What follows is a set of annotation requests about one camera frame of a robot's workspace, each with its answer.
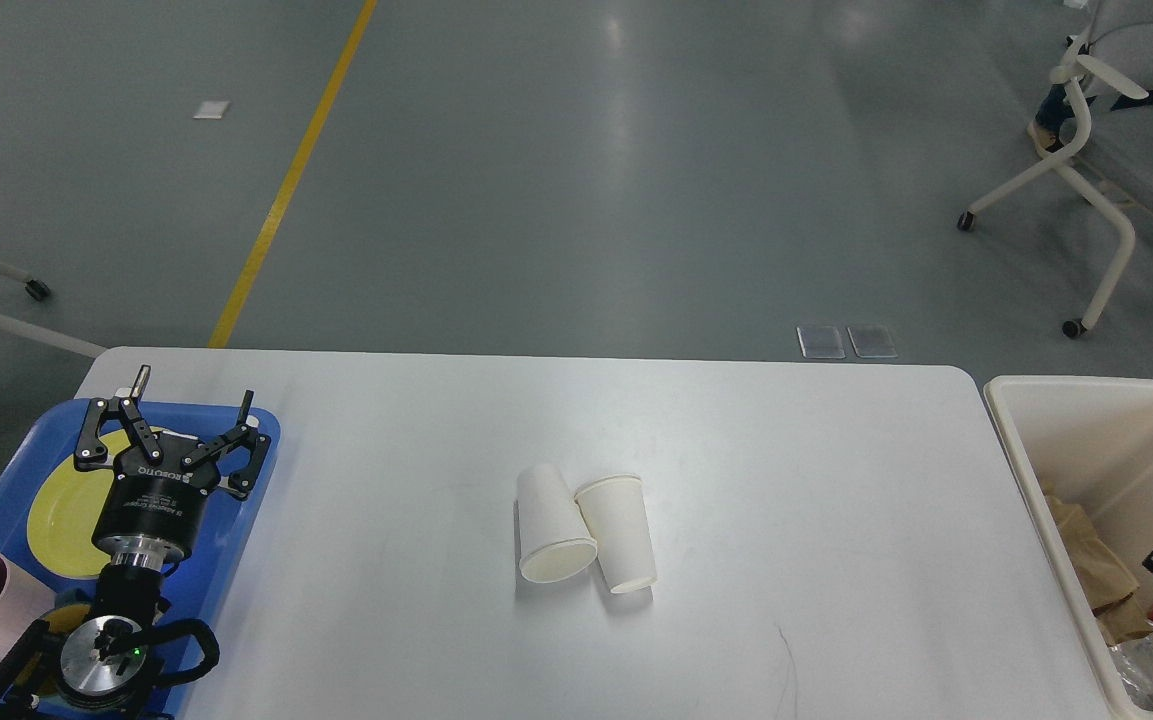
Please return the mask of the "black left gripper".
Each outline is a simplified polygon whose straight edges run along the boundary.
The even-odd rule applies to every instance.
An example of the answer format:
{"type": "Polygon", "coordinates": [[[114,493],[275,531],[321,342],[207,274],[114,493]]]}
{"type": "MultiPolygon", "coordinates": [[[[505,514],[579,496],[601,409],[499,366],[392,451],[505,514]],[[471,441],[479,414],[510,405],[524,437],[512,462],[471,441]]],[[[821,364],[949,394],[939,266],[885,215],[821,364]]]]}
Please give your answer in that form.
{"type": "Polygon", "coordinates": [[[74,448],[74,468],[113,468],[114,482],[95,524],[91,541],[111,557],[143,548],[163,552],[166,562],[193,556],[204,522],[209,496],[223,492],[246,501],[273,448],[273,437],[253,420],[253,389],[239,405],[238,420],[220,436],[202,442],[180,460],[180,471],[156,468],[165,459],[163,447],[140,411],[140,400],[151,377],[151,366],[142,365],[127,396],[91,398],[86,404],[80,436],[74,448]],[[146,457],[148,466],[134,462],[114,464],[101,442],[101,423],[118,421],[131,447],[146,457]],[[220,473],[219,462],[234,451],[246,451],[248,460],[233,473],[220,473]]]}

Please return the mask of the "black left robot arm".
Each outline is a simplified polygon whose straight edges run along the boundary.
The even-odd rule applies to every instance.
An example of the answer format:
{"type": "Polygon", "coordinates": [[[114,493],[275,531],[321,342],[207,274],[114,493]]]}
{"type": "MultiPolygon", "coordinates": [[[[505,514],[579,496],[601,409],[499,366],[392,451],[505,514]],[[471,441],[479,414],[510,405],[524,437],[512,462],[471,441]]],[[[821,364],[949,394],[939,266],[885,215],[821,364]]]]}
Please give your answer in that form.
{"type": "Polygon", "coordinates": [[[219,663],[210,627],[279,427],[241,406],[65,402],[0,475],[0,719],[168,717],[219,663]]]}

